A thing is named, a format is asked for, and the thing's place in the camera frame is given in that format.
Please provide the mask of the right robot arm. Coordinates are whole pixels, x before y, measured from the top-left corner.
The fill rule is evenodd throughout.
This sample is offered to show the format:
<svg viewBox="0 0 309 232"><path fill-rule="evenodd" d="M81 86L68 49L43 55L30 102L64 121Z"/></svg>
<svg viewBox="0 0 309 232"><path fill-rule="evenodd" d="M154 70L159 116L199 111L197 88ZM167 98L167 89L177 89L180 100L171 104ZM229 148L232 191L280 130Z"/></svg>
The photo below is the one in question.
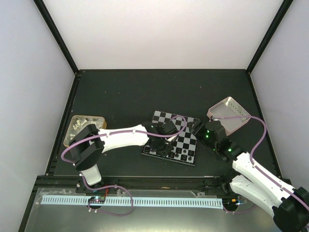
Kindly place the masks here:
<svg viewBox="0 0 309 232"><path fill-rule="evenodd" d="M231 141L219 120L189 122L190 133L231 163L221 177L220 191L241 195L267 212L282 232L301 232L309 225L309 192L295 188L259 164L251 153Z"/></svg>

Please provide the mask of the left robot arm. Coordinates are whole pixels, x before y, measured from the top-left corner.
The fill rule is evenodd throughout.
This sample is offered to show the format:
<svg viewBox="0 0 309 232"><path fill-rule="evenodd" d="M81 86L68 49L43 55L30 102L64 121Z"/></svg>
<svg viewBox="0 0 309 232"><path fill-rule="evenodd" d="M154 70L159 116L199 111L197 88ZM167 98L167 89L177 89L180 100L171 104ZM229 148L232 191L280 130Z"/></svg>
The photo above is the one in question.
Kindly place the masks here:
<svg viewBox="0 0 309 232"><path fill-rule="evenodd" d="M164 124L144 122L124 129L97 129L93 124L86 126L75 138L65 152L72 157L72 164L86 181L86 186L93 193L103 189L97 161L104 152L127 147L148 145L159 155L165 156L179 134L173 121Z"/></svg>

